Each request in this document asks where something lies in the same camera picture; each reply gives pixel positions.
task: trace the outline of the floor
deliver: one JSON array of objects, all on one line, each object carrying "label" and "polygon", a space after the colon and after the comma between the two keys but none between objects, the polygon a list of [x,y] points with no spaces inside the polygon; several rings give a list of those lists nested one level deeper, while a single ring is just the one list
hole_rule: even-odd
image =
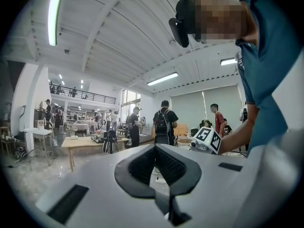
[{"label": "floor", "polygon": [[[60,147],[66,136],[68,135],[61,127],[53,138],[53,142],[50,138],[46,139],[47,150],[52,150],[55,156],[54,160],[51,159],[50,166],[48,166],[47,160],[43,156],[28,157],[21,163],[16,163],[16,160],[9,157],[2,157],[1,165],[5,170],[4,173],[7,176],[7,180],[12,189],[22,199],[36,203],[48,187],[60,181],[61,178],[70,172],[67,153]],[[41,146],[41,142],[35,142],[36,148],[41,148]],[[74,151],[75,169],[77,170],[86,162],[104,155],[106,154],[102,152],[101,148]],[[244,158],[239,153],[228,153],[227,155]],[[162,176],[153,171],[150,186],[158,192],[168,195],[169,187],[162,183],[156,183],[157,177],[161,178]]]}]

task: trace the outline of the fluorescent light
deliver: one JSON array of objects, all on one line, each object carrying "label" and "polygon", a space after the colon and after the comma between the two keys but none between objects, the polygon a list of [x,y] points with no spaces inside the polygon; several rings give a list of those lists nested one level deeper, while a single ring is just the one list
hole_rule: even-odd
[{"label": "fluorescent light", "polygon": [[220,61],[221,66],[234,64],[234,63],[237,63],[237,61],[234,58],[228,58]]},{"label": "fluorescent light", "polygon": [[47,31],[50,46],[57,44],[57,19],[61,0],[50,0],[48,7]]},{"label": "fluorescent light", "polygon": [[149,83],[147,83],[147,85],[148,85],[148,86],[152,86],[152,85],[155,85],[155,84],[160,83],[160,82],[162,82],[162,81],[165,81],[165,80],[168,80],[168,79],[171,79],[171,78],[175,78],[175,77],[177,77],[177,76],[178,76],[177,73],[173,73],[173,74],[167,75],[167,76],[165,76],[165,77],[162,77],[162,78],[160,78],[160,79],[157,79],[157,80],[154,80],[154,81],[152,81],[152,82],[149,82]]}]

